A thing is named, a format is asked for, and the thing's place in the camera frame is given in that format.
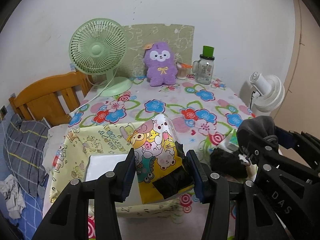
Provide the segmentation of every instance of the fan base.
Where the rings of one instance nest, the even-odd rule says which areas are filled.
[[[115,77],[112,84],[109,88],[105,88],[106,86],[97,87],[98,94],[102,91],[101,97],[113,97],[126,92],[132,86],[132,82],[125,77]]]

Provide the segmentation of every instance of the cartoon snack bag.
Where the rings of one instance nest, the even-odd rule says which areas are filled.
[[[127,141],[134,148],[143,204],[173,199],[193,188],[182,145],[171,120],[163,114],[143,123]]]

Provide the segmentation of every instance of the plaid pillow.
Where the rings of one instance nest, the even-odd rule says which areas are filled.
[[[38,185],[43,186],[47,176],[43,161],[43,148],[48,127],[38,121],[23,121],[15,114],[5,134],[4,159],[17,177],[22,188],[37,197]]]

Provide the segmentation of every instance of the fan cord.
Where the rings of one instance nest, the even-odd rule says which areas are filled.
[[[253,94],[255,93],[255,91],[252,91],[252,94],[251,94],[251,101],[250,101],[250,110],[251,110],[251,106],[252,106],[252,99],[253,99]]]
[[[91,83],[91,81],[89,80],[89,76],[88,76],[88,74],[86,74],[86,76],[87,76],[87,81],[88,81],[91,85],[93,85],[93,86],[98,86],[97,84],[93,84],[93,83]]]
[[[102,92],[103,92],[104,90],[106,90],[106,89],[108,88],[108,86],[110,85],[110,83],[113,81],[113,79],[114,79],[115,76],[116,76],[117,71],[118,71],[118,68],[116,69],[115,73],[113,74],[112,79],[109,81],[109,83],[105,86],[105,88],[104,88],[100,93],[98,93],[98,94],[97,94],[94,98],[92,98],[90,101],[86,102],[85,104],[83,104],[83,105],[79,106],[78,108],[76,108],[75,110],[73,110],[69,115],[73,118],[73,116],[75,115],[75,113],[76,113],[82,106],[85,106],[85,105],[87,105],[88,103],[90,103],[90,102],[92,102],[93,100],[95,100],[96,98],[98,98],[98,97],[102,94]]]

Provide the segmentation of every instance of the wooden bed frame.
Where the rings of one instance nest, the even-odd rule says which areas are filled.
[[[87,81],[86,75],[77,71],[64,75],[51,76],[41,79],[20,92],[9,102],[15,113],[26,120],[42,120],[53,125],[69,123],[71,117],[63,110],[56,92],[60,91],[69,110],[72,112],[80,106],[74,87],[80,86],[84,96],[87,95],[92,85]]]

